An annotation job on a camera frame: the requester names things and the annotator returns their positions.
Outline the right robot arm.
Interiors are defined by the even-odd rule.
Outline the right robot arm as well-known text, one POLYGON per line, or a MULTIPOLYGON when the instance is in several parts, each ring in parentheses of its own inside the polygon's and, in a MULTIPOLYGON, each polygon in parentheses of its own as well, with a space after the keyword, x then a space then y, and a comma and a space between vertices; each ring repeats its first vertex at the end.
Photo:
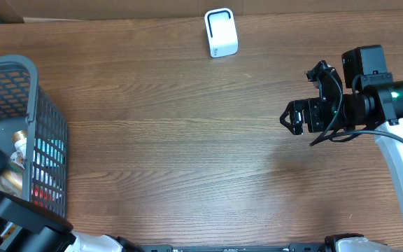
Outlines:
POLYGON ((304 127, 324 141, 344 143, 374 136, 388 166, 403 219, 403 80, 388 71, 381 45, 357 47, 341 56, 344 77, 321 60, 306 72, 317 98, 288 103, 280 123, 292 134, 304 127))

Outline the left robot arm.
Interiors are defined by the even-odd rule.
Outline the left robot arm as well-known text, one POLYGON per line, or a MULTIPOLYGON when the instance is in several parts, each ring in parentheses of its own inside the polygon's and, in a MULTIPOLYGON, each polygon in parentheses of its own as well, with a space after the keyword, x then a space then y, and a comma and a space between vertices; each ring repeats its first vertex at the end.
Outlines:
MULTIPOLYGON (((14 173, 29 191, 27 162, 14 163, 0 149, 0 178, 14 173)), ((142 251, 122 237, 76 232, 67 219, 44 206, 0 190, 0 251, 142 251)))

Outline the white shampoo tube gold cap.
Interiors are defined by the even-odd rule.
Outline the white shampoo tube gold cap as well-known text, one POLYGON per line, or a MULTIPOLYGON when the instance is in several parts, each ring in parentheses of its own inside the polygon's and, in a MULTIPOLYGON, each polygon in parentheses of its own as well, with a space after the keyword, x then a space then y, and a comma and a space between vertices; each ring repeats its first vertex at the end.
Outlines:
POLYGON ((24 161, 27 152, 27 130, 20 130, 12 135, 12 140, 15 147, 15 152, 11 155, 10 159, 16 165, 24 168, 24 161))

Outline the teal snack wrapper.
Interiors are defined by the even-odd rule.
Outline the teal snack wrapper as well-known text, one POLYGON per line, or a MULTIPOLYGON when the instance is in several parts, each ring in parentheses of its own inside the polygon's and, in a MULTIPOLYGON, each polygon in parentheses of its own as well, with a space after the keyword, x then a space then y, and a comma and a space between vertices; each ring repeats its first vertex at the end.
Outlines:
POLYGON ((66 164, 66 146, 61 140, 36 139, 34 162, 42 167, 58 167, 66 164))

